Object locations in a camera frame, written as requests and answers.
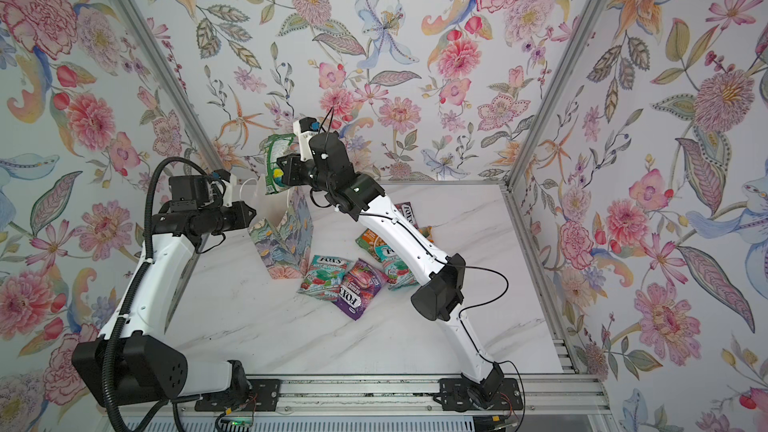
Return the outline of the floral paper gift bag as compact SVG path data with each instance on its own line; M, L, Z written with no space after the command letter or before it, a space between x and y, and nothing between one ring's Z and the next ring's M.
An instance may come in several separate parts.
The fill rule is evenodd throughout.
M313 221L305 190L300 187L268 194L264 178L248 179L241 197L257 211L248 229L272 279L303 279L311 261Z

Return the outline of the teal Fox's blossom candy pack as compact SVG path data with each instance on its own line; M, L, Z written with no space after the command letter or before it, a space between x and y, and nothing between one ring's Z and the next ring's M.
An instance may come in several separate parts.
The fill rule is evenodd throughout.
M376 248L376 255L382 264L383 273L390 290L418 284L418 281L405 262L388 245L378 246Z

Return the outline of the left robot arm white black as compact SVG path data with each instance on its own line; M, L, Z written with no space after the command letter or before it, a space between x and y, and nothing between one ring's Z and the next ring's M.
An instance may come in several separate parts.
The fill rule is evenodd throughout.
M205 240L246 229L256 212L234 200L237 179L223 170L173 177L169 185L172 198L149 216L126 294L98 336L73 353L78 375L104 408L188 397L231 407L252 395L239 361L189 359L165 335Z

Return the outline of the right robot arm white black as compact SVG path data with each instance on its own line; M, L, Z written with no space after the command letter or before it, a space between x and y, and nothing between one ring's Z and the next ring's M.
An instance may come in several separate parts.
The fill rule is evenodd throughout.
M384 188L354 169L336 132L312 123L294 124L299 151L277 159L286 186L309 186L325 194L329 204L384 240L405 262L419 288L411 296L416 311L438 323L460 362L467 395L488 409L504 381L501 365L482 346L463 305L465 272L459 254L448 255L426 239L395 207Z

